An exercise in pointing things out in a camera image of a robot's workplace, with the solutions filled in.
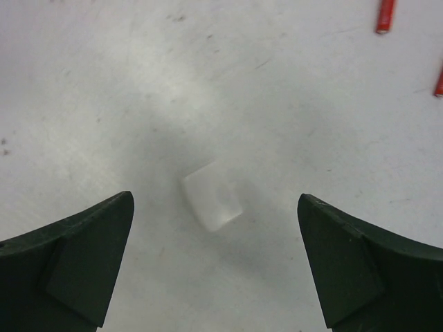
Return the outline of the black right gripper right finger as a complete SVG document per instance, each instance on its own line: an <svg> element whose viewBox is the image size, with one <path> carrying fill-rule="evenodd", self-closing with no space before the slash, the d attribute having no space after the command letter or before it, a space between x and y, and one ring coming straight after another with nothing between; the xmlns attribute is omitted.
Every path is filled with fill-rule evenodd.
<svg viewBox="0 0 443 332"><path fill-rule="evenodd" d="M442 330L442 249L311 194L299 198L298 222L327 328Z"/></svg>

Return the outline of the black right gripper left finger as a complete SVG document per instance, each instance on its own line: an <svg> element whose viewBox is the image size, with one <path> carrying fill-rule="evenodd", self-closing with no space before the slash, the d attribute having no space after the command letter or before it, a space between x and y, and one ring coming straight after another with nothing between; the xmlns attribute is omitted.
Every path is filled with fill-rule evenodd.
<svg viewBox="0 0 443 332"><path fill-rule="evenodd" d="M134 216L131 192L1 242L2 331L103 327Z"/></svg>

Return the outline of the white battery cover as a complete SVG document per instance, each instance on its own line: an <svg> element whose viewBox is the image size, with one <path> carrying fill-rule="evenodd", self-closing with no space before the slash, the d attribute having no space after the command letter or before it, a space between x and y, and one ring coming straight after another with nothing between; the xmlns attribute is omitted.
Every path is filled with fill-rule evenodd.
<svg viewBox="0 0 443 332"><path fill-rule="evenodd" d="M183 177L181 185L198 222L209 232L216 232L243 213L227 170L211 162Z"/></svg>

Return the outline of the red orange battery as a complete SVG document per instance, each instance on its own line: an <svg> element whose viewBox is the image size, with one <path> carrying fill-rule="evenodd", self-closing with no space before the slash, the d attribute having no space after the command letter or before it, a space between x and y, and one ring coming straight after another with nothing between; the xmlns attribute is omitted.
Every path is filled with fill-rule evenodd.
<svg viewBox="0 0 443 332"><path fill-rule="evenodd" d="M390 32L396 2L396 0L380 0L375 28L377 34L382 35Z"/></svg>
<svg viewBox="0 0 443 332"><path fill-rule="evenodd" d="M437 98L443 97L443 69L441 70L440 75L437 79L433 95Z"/></svg>

